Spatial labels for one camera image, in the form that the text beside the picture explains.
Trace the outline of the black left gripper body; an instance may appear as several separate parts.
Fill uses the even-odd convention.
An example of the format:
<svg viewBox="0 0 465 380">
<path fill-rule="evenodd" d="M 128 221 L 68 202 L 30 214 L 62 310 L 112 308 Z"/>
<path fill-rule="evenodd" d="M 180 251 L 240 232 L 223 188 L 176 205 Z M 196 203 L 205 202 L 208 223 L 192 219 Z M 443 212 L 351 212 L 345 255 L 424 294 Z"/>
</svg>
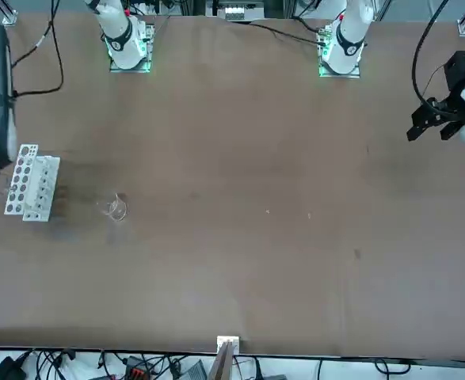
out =
<svg viewBox="0 0 465 380">
<path fill-rule="evenodd" d="M 444 64 L 449 94 L 445 98 L 445 111 L 465 115 L 465 101 L 461 92 L 465 88 L 465 51 L 456 51 Z"/>
</svg>

